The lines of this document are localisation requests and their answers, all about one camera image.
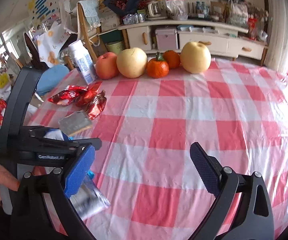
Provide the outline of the white milk carton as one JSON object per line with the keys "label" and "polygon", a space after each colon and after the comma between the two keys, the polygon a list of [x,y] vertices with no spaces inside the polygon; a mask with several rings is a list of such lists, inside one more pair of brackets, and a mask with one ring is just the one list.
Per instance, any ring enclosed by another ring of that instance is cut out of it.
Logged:
{"label": "white milk carton", "polygon": [[77,194],[70,197],[70,201],[81,220],[86,220],[110,206],[109,200],[97,188],[93,178],[94,173],[89,170]]}

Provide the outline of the silver foil wrapper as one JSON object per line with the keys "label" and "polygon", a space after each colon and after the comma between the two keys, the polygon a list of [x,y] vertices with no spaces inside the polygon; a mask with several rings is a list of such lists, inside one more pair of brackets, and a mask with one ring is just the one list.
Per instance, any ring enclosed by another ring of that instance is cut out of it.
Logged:
{"label": "silver foil wrapper", "polygon": [[68,137],[73,137],[78,133],[91,128],[92,121],[84,111],[77,111],[58,121],[59,129]]}

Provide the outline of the red foil candy wrapper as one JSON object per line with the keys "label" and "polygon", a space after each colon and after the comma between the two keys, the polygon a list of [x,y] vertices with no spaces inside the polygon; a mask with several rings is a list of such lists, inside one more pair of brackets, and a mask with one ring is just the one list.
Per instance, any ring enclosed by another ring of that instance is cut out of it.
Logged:
{"label": "red foil candy wrapper", "polygon": [[69,85],[64,90],[48,98],[55,105],[67,106],[73,103],[79,96],[87,92],[88,88],[83,86]]}

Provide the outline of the blue cow snack bag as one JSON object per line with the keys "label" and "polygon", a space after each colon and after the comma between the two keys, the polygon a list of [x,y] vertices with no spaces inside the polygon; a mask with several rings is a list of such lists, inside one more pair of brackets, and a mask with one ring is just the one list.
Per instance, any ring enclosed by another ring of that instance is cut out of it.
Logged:
{"label": "blue cow snack bag", "polygon": [[70,138],[65,135],[60,129],[49,129],[43,138],[60,140],[60,141],[70,141]]}

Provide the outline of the dark red candy wrapper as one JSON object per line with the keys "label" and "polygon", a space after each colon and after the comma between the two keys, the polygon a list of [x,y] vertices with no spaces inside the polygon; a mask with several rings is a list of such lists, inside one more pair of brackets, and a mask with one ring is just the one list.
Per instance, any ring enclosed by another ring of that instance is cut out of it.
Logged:
{"label": "dark red candy wrapper", "polygon": [[107,98],[105,97],[105,90],[96,94],[91,102],[87,106],[87,116],[90,120],[96,119],[104,110],[107,103]]}

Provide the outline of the blue stool cushion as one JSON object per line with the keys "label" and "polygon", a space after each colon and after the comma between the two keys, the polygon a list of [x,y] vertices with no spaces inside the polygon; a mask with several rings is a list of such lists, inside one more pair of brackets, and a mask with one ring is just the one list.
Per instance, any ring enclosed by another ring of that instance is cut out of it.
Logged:
{"label": "blue stool cushion", "polygon": [[41,75],[37,84],[36,93],[42,96],[51,92],[68,73],[69,69],[62,64],[49,68]]}

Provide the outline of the dark wooden dining chair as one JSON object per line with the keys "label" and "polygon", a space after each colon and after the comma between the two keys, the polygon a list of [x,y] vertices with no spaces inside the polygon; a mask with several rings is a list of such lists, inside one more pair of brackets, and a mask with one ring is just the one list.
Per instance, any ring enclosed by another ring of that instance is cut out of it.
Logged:
{"label": "dark wooden dining chair", "polygon": [[24,40],[25,40],[26,46],[27,46],[27,48],[31,54],[32,67],[34,69],[41,70],[43,72],[48,70],[49,67],[47,66],[47,64],[45,62],[40,61],[38,51],[37,51],[34,43],[32,42],[31,38],[29,37],[29,35],[26,32],[24,32]]}

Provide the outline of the white medicine bottle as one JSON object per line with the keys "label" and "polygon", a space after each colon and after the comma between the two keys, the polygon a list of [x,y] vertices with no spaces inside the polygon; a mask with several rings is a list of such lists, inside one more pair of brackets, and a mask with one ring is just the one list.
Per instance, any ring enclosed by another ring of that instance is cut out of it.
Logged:
{"label": "white medicine bottle", "polygon": [[83,77],[85,83],[90,85],[97,79],[95,67],[89,51],[84,47],[81,40],[77,40],[68,46],[70,58]]}

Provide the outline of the red apple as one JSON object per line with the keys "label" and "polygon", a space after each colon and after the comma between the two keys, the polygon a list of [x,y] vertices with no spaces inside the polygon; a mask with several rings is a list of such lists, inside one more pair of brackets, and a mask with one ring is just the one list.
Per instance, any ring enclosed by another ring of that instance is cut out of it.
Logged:
{"label": "red apple", "polygon": [[112,52],[107,52],[97,59],[95,70],[100,79],[109,80],[119,75],[116,59],[117,55]]}

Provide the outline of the large yellow pear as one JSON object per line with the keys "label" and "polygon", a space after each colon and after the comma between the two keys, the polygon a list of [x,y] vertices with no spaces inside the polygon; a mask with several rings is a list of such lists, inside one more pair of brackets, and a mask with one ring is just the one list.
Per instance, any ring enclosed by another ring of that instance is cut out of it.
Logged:
{"label": "large yellow pear", "polygon": [[125,49],[117,55],[116,64],[124,77],[137,78],[146,70],[147,54],[140,48]]}

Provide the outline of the right yellow pear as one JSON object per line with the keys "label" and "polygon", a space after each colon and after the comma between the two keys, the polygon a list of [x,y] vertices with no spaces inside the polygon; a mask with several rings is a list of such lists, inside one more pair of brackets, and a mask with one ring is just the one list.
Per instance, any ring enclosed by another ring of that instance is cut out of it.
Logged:
{"label": "right yellow pear", "polygon": [[180,60],[186,71],[191,74],[199,74],[210,67],[211,53],[203,43],[187,42],[182,48]]}

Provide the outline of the front tangerine with leaf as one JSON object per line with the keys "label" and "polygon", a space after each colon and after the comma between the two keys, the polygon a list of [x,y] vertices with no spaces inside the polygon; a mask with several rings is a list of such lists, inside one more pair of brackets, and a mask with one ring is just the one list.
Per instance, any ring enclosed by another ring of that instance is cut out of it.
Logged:
{"label": "front tangerine with leaf", "polygon": [[162,53],[157,52],[155,58],[147,63],[146,73],[148,76],[158,79],[168,75],[169,65],[163,58]]}

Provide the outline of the rear tangerine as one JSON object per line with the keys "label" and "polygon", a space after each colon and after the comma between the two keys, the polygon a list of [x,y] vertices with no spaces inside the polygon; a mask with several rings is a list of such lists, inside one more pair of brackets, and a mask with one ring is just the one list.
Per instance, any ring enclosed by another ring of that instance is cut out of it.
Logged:
{"label": "rear tangerine", "polygon": [[178,68],[181,65],[180,55],[173,50],[168,50],[164,52],[163,58],[168,63],[170,69]]}

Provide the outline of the green waste bin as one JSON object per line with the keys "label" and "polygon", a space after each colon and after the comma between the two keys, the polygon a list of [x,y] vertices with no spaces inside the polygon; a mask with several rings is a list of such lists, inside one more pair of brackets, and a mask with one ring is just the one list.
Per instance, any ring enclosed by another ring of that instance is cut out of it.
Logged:
{"label": "green waste bin", "polygon": [[121,51],[125,50],[125,45],[123,41],[109,42],[105,44],[109,52],[118,55]]}

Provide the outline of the white tv cabinet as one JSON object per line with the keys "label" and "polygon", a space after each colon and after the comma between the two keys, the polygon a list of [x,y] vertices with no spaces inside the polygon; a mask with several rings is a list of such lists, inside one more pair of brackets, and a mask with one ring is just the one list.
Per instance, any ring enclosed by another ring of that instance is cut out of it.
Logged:
{"label": "white tv cabinet", "polygon": [[264,61],[268,46],[264,42],[242,37],[248,30],[226,23],[202,20],[153,20],[143,23],[121,25],[127,48],[140,48],[147,54],[165,52],[159,50],[155,36],[157,28],[176,27],[178,49],[180,52],[187,42],[200,42],[209,49],[211,55],[230,57],[233,60],[239,56]]}

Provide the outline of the white lace curtain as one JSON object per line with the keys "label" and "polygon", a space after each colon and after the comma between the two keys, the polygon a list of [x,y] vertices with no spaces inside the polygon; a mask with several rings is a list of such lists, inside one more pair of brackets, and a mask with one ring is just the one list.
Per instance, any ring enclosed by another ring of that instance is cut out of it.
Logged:
{"label": "white lace curtain", "polygon": [[265,66],[281,74],[288,73],[288,0],[268,0],[269,46]]}

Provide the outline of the pink storage box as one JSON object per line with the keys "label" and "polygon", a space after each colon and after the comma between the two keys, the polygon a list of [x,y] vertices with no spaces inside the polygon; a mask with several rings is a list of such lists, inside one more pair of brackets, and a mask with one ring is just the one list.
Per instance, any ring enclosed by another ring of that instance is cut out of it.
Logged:
{"label": "pink storage box", "polygon": [[178,36],[176,27],[157,28],[155,30],[159,50],[177,50]]}

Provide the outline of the wooden chair with towel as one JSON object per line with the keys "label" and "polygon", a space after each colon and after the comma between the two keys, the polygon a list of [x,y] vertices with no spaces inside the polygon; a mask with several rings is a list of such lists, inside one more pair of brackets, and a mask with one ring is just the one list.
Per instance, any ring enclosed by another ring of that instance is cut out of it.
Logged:
{"label": "wooden chair with towel", "polygon": [[99,0],[59,0],[60,19],[64,30],[76,34],[84,43],[91,59],[97,60],[93,50],[100,45],[100,13]]}

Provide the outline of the white electric kettle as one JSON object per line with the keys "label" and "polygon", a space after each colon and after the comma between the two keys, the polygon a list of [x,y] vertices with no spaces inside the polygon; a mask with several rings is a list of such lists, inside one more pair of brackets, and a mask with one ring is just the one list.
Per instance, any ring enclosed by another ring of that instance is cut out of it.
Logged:
{"label": "white electric kettle", "polygon": [[166,6],[164,1],[151,1],[147,4],[147,20],[167,19]]}

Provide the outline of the dark flower bouquet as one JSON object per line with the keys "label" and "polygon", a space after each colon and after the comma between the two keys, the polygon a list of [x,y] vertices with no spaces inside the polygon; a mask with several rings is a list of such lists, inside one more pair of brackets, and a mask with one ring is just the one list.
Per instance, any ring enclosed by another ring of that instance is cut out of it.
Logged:
{"label": "dark flower bouquet", "polygon": [[119,16],[137,12],[140,0],[104,0],[103,4]]}

